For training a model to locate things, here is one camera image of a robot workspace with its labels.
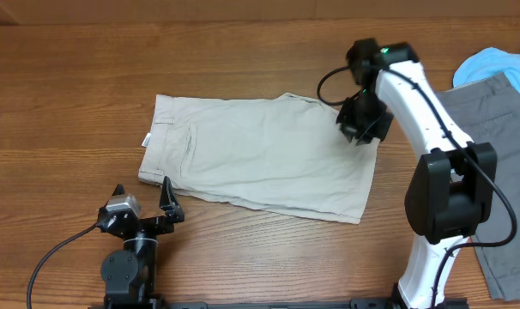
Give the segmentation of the beige khaki shorts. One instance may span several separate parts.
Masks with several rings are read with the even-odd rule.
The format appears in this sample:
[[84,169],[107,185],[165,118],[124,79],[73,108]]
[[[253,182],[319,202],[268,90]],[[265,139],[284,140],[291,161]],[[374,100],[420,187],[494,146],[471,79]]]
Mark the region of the beige khaki shorts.
[[208,202],[357,224],[366,208],[378,143],[349,141],[337,112],[318,100],[158,95],[142,182],[170,179]]

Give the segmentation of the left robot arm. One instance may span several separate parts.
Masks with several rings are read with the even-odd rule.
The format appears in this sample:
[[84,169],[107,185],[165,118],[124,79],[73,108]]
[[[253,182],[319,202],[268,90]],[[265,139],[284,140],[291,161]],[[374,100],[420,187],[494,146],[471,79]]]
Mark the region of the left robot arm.
[[173,233],[174,225],[184,221],[184,210],[168,177],[161,186],[159,208],[163,215],[141,218],[139,202],[117,185],[99,209],[96,227],[124,242],[124,248],[110,253],[101,265],[105,308],[168,307],[164,296],[155,292],[157,238]]

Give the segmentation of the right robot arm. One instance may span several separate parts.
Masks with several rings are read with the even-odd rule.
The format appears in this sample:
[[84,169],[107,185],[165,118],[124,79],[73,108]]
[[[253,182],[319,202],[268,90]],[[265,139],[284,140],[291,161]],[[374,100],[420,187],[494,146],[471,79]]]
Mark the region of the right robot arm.
[[457,126],[410,44],[381,46],[375,39],[361,39],[346,59],[361,90],[337,116],[343,135],[356,145],[383,141],[396,121],[418,160],[404,202],[414,243],[408,266],[384,305],[465,308],[466,300],[445,298],[444,286],[458,247],[489,218],[496,152]]

